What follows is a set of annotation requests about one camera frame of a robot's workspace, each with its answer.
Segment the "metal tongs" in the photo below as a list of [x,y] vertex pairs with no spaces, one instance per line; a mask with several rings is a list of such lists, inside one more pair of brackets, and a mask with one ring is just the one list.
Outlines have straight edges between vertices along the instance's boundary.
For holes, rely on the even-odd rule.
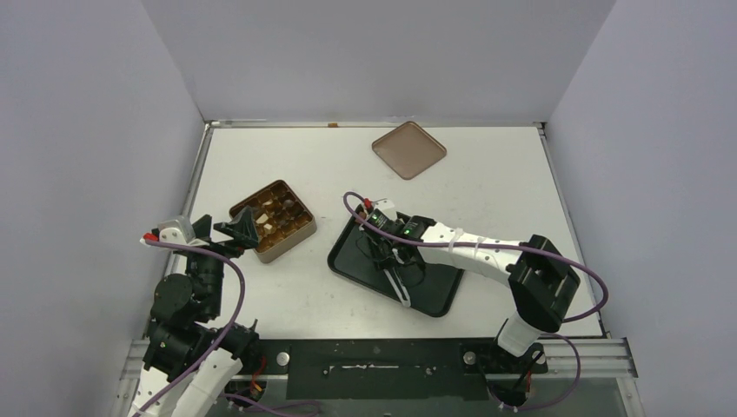
[[397,295],[397,298],[399,302],[405,307],[405,308],[411,308],[411,298],[408,293],[408,289],[404,285],[402,278],[400,277],[399,273],[395,269],[385,269],[384,274],[386,275],[392,289],[395,291],[395,294]]

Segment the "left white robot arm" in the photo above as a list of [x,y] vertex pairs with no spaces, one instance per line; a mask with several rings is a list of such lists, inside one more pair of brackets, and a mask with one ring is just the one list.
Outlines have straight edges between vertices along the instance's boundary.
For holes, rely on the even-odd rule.
[[147,247],[186,258],[185,270],[156,285],[131,416],[204,416],[238,373],[266,364],[255,326],[236,323],[246,283],[235,260],[257,248],[251,207],[228,222],[210,215],[161,222],[143,235]]

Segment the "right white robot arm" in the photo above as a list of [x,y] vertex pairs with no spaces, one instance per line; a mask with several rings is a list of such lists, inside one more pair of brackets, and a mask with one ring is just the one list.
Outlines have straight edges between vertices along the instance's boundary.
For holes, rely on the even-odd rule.
[[446,266],[509,289],[515,312],[504,321],[491,349],[493,363],[505,372],[525,362],[528,349],[542,334],[560,329],[581,284],[555,245],[541,235],[500,241],[378,207],[364,210],[361,217],[360,230],[389,274],[401,267],[426,272],[431,266]]

